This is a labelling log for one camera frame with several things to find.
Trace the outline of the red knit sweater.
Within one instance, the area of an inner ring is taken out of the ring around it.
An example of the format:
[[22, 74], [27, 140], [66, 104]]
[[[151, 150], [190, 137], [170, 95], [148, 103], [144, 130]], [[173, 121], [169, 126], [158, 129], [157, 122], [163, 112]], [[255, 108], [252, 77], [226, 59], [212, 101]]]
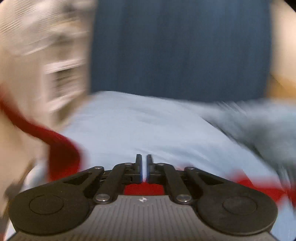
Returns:
[[20, 160], [26, 133], [49, 148], [50, 181], [93, 166], [111, 169], [137, 154], [182, 170], [187, 166], [230, 178], [295, 203], [295, 182], [281, 179], [254, 149], [225, 135], [202, 118], [219, 103], [193, 103], [104, 91], [75, 117], [63, 133], [28, 120], [8, 90], [1, 89], [1, 159]]

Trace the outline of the light blue bed sheet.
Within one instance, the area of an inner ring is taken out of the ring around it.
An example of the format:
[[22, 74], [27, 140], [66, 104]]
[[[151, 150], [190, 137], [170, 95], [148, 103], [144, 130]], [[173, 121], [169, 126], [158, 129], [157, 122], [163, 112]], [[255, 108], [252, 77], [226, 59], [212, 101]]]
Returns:
[[295, 105], [96, 94], [16, 195], [11, 240], [295, 240]]

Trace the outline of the grey-blue fleece blanket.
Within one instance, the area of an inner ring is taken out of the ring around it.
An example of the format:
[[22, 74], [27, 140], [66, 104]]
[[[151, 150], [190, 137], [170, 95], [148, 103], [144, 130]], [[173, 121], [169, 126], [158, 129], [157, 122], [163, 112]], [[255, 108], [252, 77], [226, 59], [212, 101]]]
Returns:
[[202, 118], [255, 150], [281, 179], [295, 182], [295, 105], [275, 101], [219, 103]]

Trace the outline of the dark blue curtain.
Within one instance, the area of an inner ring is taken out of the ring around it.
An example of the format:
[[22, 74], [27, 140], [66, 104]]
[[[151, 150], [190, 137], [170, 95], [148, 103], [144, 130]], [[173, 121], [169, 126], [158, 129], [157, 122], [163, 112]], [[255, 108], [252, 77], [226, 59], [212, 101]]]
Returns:
[[100, 1], [90, 91], [200, 102], [265, 96], [269, 1]]

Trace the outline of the white shelf unit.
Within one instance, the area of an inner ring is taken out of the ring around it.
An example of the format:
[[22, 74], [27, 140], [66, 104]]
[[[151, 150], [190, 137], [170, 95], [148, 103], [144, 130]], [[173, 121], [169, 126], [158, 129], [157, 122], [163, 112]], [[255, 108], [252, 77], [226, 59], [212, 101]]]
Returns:
[[88, 94], [97, 1], [1, 1], [1, 48], [25, 114], [55, 128]]

